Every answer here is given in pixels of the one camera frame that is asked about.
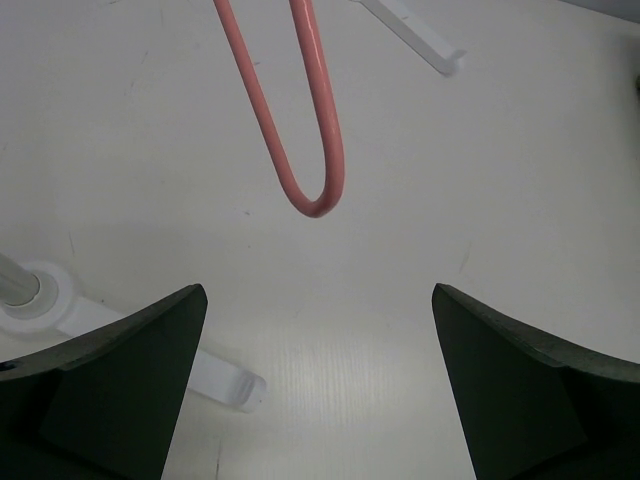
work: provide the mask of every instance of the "white plastic bracket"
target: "white plastic bracket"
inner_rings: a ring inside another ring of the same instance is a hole
[[[53,263],[29,262],[21,267],[36,276],[45,274],[51,278],[52,283],[41,282],[40,293],[47,294],[42,287],[50,286],[55,301],[51,308],[37,316],[21,317],[19,312],[13,311],[17,307],[0,308],[0,329],[23,337],[55,329],[69,337],[78,337],[125,317],[81,296],[74,279]],[[262,402],[267,383],[255,373],[198,349],[187,388],[249,413]]]
[[[398,0],[351,0],[361,3],[418,55],[444,76],[462,68],[467,53],[451,46]]]

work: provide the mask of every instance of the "white plastic part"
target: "white plastic part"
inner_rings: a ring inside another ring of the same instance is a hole
[[[442,75],[449,77],[462,68],[467,52],[447,43],[398,0],[352,1],[364,5]]]
[[[0,303],[24,305],[38,294],[40,285],[31,272],[0,253]]]
[[[7,332],[29,335],[55,329],[69,337],[78,337],[125,316],[82,297],[71,275],[53,263],[29,262],[21,266],[39,278],[42,273],[51,279],[50,282],[41,282],[38,295],[53,298],[54,301],[39,316],[16,318],[11,315],[11,310],[0,309],[0,328]],[[31,313],[37,311],[33,308],[29,310],[29,304],[20,308],[27,308],[26,311]],[[267,383],[255,373],[198,349],[187,388],[249,413],[262,402]]]
[[[21,267],[39,278],[38,293],[24,305],[3,305],[0,328],[17,335],[32,335],[56,328],[70,315],[79,297],[73,277],[50,262],[27,262]]]
[[[264,378],[202,350],[193,360],[188,387],[243,412],[253,412],[267,393]]]

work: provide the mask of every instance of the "pink u-shaped rod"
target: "pink u-shaped rod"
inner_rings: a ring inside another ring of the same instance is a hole
[[[298,43],[309,80],[313,106],[320,127],[324,148],[325,179],[324,190],[317,200],[309,200],[302,192],[291,171],[278,131],[271,117],[269,105],[264,98],[258,76],[253,68],[247,46],[242,38],[229,0],[213,0],[220,21],[229,40],[231,51],[240,70],[240,76],[247,89],[251,106],[258,119],[262,136],[273,160],[273,166],[285,195],[300,213],[318,218],[336,206],[344,188],[344,149],[338,114],[333,101],[331,82],[322,52],[318,24],[313,13],[311,0],[289,0],[293,21],[298,35]]]

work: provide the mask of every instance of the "scuff mark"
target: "scuff mark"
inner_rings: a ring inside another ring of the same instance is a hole
[[[110,5],[115,5],[116,3],[120,3],[122,0],[109,0],[105,3],[99,3],[98,8],[108,7]]]
[[[222,440],[218,445],[218,460],[216,461],[216,476],[214,480],[218,480],[218,478],[220,477],[220,457],[221,456],[222,456]]]
[[[69,230],[69,246],[71,247],[71,256],[76,256],[76,248],[73,246],[73,238],[71,237],[71,230]]]
[[[469,256],[471,255],[471,245],[473,242],[469,242],[469,246],[467,247],[467,250],[464,252],[464,256],[462,257],[462,262],[460,262],[460,268],[458,269],[458,274],[462,273],[462,270],[464,270],[464,267],[467,265],[467,262],[469,261]]]

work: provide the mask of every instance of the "white cylindrical post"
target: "white cylindrical post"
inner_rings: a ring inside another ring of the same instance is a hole
[[[10,306],[29,303],[40,290],[38,278],[0,253],[0,302]]]

